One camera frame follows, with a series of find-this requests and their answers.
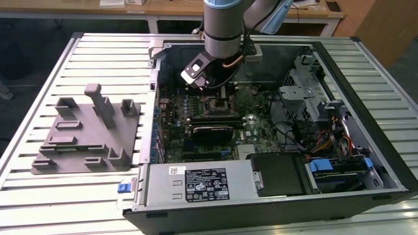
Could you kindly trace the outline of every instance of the cable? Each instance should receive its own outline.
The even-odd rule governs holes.
[[[216,85],[216,86],[207,87],[207,89],[216,89],[216,88],[222,87],[224,84],[227,84],[227,82],[228,82],[228,81],[234,78],[234,76],[236,75],[236,73],[238,73],[238,71],[239,71],[239,68],[240,68],[240,64],[242,64],[242,63],[238,64],[236,69],[235,69],[234,73],[231,74],[231,76],[227,78],[227,80],[224,80],[223,83],[220,83],[220,84]]]
[[[43,87],[41,85],[12,85],[5,87]]]
[[[322,131],[322,132],[319,133],[316,145],[319,145],[319,143],[320,143],[320,137],[322,137],[322,135],[323,135],[324,133],[327,133],[327,132],[328,132],[328,131]]]
[[[250,30],[248,36],[254,33],[255,28],[260,25],[262,22],[264,22],[264,20],[272,15],[275,9],[278,8],[279,4],[280,4],[282,0],[278,0],[271,11],[268,12],[268,14],[260,19],[260,21],[256,22],[256,24],[254,25],[254,27]]]
[[[300,22],[300,17],[299,17],[299,8],[295,6],[295,4],[292,3],[292,6],[296,8],[296,14],[298,14],[298,23]]]
[[[240,61],[243,60],[243,55],[240,55],[236,60],[230,63],[230,64],[222,64],[222,67],[226,68],[226,69],[230,69],[231,67],[234,67]]]

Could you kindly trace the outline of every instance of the metal table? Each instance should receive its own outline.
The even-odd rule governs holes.
[[[53,123],[53,105],[60,96],[83,97],[84,85],[100,83],[112,102],[132,98],[141,103],[135,150],[148,107],[148,47],[160,40],[197,40],[191,35],[88,34],[72,38],[39,93],[27,117],[0,159],[0,230],[6,234],[140,234],[117,209],[117,183],[136,175],[128,172],[32,175],[31,163]],[[382,68],[362,43],[348,38],[255,36],[255,41],[320,41],[344,73],[366,107],[414,174],[418,174],[418,106]],[[139,153],[133,156],[137,164]],[[123,203],[133,195],[121,194]],[[279,226],[212,231],[199,234],[415,234],[418,202],[411,199],[374,208],[352,218]]]

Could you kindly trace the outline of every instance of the warning label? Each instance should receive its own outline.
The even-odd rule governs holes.
[[[230,199],[226,168],[187,170],[184,177],[187,202]]]

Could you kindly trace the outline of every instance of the black cable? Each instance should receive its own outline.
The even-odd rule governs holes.
[[[248,36],[254,33],[255,28],[260,25],[262,22],[264,22],[264,20],[272,15],[275,9],[278,8],[279,4],[280,4],[282,0],[278,0],[275,3],[275,6],[272,7],[271,11],[268,12],[268,14],[260,19],[260,21],[256,22],[256,24],[254,25],[254,27],[251,28],[251,31],[248,33]]]
[[[223,83],[220,83],[219,85],[216,86],[212,86],[212,87],[207,87],[207,89],[216,89],[219,87],[222,87],[224,84],[228,83],[228,81],[234,78],[234,76],[236,75],[238,71],[239,71],[239,68],[240,68],[240,64],[242,62],[239,62],[239,64],[236,65],[236,69],[234,71],[234,73],[231,74],[231,76],[227,78],[227,80],[223,81]]]
[[[286,148],[286,145],[287,145],[287,135],[288,135],[288,132],[292,132],[292,129],[290,129],[290,130],[286,132],[286,136],[284,136],[284,148]]]
[[[299,8],[292,4],[292,6],[296,8],[296,14],[298,14],[298,23],[300,22],[300,17],[299,17]]]

